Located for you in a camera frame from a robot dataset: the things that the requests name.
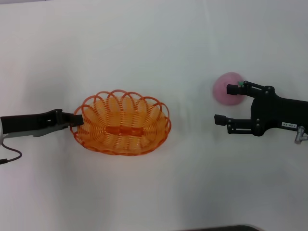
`cable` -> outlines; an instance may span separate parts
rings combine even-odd
[[[3,146],[4,148],[10,150],[10,151],[13,151],[13,152],[18,153],[19,156],[18,156],[18,157],[15,157],[15,158],[13,158],[13,159],[9,159],[9,160],[8,160],[8,159],[1,159],[1,160],[0,160],[0,165],[6,164],[6,163],[8,163],[8,162],[12,162],[12,161],[14,161],[14,160],[18,160],[19,158],[21,158],[21,157],[23,156],[22,152],[19,151],[19,150],[16,150],[16,149],[14,149],[14,148],[10,148],[10,147],[4,145],[4,143],[2,143],[2,146]]]

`pink fruit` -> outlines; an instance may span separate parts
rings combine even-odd
[[[244,100],[243,95],[228,95],[227,85],[234,84],[239,85],[243,78],[235,72],[228,72],[219,77],[213,86],[214,98],[224,105],[237,105]]]

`white table surface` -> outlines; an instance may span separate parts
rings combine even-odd
[[[306,0],[52,0],[0,6],[0,114],[73,112],[101,90],[167,104],[157,151],[109,156],[68,129],[5,140],[3,231],[172,231],[251,224],[308,227],[308,143],[272,129],[229,135],[214,114],[249,118],[251,99],[213,100],[234,71],[308,101]],[[1,148],[2,158],[12,156]]]

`orange wicker basket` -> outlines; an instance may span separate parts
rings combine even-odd
[[[147,154],[158,148],[171,130],[167,106],[135,92],[101,91],[88,97],[74,114],[80,111],[84,125],[77,131],[70,128],[74,138],[83,147],[105,154]]]

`label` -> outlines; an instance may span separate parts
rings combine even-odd
[[[284,122],[282,122],[282,126],[287,128],[297,128],[297,124],[289,124]]]

